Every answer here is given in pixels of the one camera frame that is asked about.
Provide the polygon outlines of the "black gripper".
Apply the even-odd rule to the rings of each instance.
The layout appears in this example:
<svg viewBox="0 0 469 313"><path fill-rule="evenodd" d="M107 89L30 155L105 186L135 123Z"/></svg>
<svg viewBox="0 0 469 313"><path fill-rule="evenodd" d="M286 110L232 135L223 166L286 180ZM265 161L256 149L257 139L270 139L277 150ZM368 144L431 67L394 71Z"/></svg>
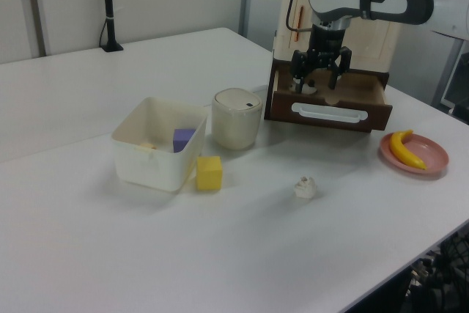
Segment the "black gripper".
<svg viewBox="0 0 469 313"><path fill-rule="evenodd" d="M342 46L344 29L331 29L313 25L306 52L295 50L292 55L290 73L295 81L295 92L301 93L305 77L312 68L327 68L330 71L328 87L335 89L338 78L350 68L352 51Z"/></svg>

